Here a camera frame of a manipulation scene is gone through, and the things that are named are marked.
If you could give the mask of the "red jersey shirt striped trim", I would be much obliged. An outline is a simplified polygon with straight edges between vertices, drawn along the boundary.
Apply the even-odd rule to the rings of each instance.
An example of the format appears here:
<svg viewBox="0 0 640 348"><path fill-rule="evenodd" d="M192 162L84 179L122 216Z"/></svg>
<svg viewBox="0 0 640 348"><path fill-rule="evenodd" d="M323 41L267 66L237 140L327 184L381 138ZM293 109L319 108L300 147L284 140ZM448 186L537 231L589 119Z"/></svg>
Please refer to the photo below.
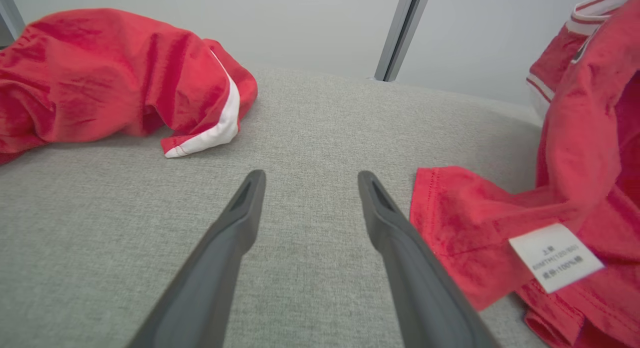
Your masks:
<svg viewBox="0 0 640 348"><path fill-rule="evenodd" d="M530 68L535 188L416 173L410 221L475 309L510 293L552 348L640 348L640 0L589 0Z"/></svg>

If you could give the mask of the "grey metal partition post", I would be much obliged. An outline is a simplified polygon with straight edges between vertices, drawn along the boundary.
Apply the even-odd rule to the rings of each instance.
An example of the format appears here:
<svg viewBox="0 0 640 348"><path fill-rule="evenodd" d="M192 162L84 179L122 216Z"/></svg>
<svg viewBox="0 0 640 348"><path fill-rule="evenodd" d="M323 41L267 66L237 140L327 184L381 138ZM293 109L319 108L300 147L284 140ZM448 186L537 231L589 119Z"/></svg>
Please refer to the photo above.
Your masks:
<svg viewBox="0 0 640 348"><path fill-rule="evenodd" d="M406 4L405 12L402 16L402 25L400 26L395 44L393 45L390 63L383 77L384 81L393 82L397 79L428 1L429 0L410 0L409 3Z"/></svg>
<svg viewBox="0 0 640 348"><path fill-rule="evenodd" d="M407 16L409 15L414 0L398 0L397 8L391 20L382 53L375 69L374 79L384 81L387 76L392 62L394 52L402 35L403 26Z"/></svg>
<svg viewBox="0 0 640 348"><path fill-rule="evenodd" d="M17 39L25 26L14 0L0 0L0 51Z"/></svg>

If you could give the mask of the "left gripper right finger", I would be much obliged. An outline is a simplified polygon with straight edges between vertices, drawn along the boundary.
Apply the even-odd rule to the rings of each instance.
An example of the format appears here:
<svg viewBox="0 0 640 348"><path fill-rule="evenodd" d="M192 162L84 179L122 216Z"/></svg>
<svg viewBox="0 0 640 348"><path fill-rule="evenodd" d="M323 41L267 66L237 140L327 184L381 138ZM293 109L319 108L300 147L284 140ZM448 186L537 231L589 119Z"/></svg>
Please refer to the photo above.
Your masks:
<svg viewBox="0 0 640 348"><path fill-rule="evenodd" d="M366 231L382 256L405 348L501 348L370 171L358 174Z"/></svg>

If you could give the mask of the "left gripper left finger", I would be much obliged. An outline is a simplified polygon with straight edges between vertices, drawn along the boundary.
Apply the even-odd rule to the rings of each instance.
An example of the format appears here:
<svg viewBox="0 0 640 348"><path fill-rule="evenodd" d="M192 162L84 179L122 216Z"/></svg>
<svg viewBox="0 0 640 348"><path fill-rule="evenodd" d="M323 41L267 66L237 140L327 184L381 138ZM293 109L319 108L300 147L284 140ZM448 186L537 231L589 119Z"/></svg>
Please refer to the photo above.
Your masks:
<svg viewBox="0 0 640 348"><path fill-rule="evenodd" d="M222 348L243 256L258 236L266 174L253 170L206 230L127 348Z"/></svg>

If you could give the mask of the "red shorts white bands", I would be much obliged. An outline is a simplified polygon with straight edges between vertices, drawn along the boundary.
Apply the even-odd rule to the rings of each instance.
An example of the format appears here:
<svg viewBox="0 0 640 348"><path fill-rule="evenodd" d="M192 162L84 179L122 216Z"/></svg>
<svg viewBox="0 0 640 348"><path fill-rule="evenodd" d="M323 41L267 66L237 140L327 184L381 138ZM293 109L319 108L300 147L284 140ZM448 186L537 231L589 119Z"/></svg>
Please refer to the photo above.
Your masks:
<svg viewBox="0 0 640 348"><path fill-rule="evenodd" d="M165 158L230 143L258 83L215 40L126 11L62 11L0 51L0 165L50 143L147 136Z"/></svg>

